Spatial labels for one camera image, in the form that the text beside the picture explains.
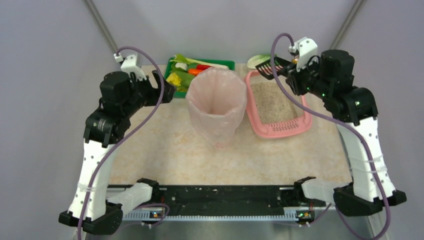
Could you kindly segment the black slotted litter scoop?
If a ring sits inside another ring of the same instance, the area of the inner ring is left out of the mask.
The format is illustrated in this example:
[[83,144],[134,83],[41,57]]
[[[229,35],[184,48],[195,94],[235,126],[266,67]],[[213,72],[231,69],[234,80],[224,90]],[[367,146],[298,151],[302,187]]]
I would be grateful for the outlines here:
[[[288,76],[288,67],[291,65],[292,62],[285,60],[280,57],[274,57],[274,65],[275,65],[275,71],[277,76]],[[261,76],[266,78],[267,80],[273,80],[273,70],[271,66],[271,59],[268,59],[258,65],[255,66],[256,70],[260,73]]]

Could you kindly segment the pink plastic trash bag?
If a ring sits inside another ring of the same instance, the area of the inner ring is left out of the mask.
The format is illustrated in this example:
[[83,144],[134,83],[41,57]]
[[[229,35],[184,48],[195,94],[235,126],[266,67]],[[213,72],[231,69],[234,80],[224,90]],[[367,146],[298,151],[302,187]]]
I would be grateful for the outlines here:
[[228,147],[247,107],[247,85],[234,70],[212,67],[191,81],[185,99],[193,129],[215,148]]

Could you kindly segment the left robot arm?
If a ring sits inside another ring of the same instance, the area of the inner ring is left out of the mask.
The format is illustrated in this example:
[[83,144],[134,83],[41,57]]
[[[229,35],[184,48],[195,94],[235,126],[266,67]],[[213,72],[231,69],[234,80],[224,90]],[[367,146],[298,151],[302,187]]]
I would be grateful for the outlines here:
[[61,224],[75,227],[76,237],[83,233],[105,236],[114,234],[126,214],[151,200],[159,189],[155,180],[141,178],[115,196],[107,197],[110,174],[117,149],[135,133],[131,117],[143,107],[158,109],[172,101],[175,88],[159,70],[149,78],[135,73],[114,71],[99,85],[101,97],[97,109],[85,121],[83,160],[74,199],[59,215]]

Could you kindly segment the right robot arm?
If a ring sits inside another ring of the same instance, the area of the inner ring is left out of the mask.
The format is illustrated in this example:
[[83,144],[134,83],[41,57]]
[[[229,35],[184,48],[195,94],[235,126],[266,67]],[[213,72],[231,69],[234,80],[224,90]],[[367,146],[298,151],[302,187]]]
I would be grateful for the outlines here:
[[347,151],[352,181],[329,191],[335,207],[347,217],[370,216],[400,205],[407,195],[392,183],[378,135],[373,93],[354,85],[355,59],[344,50],[296,51],[285,67],[286,83],[297,96],[320,98],[331,113]]

